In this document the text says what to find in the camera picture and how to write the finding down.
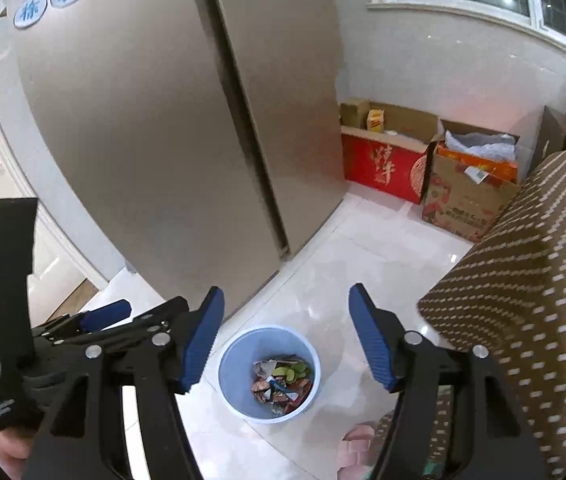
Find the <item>person's hand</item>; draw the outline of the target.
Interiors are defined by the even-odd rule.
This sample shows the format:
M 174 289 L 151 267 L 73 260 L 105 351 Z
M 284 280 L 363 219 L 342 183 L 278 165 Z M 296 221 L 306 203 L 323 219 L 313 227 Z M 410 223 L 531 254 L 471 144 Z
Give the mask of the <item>person's hand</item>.
M 12 480 L 23 477 L 26 460 L 32 452 L 36 434 L 26 428 L 0 431 L 0 467 Z

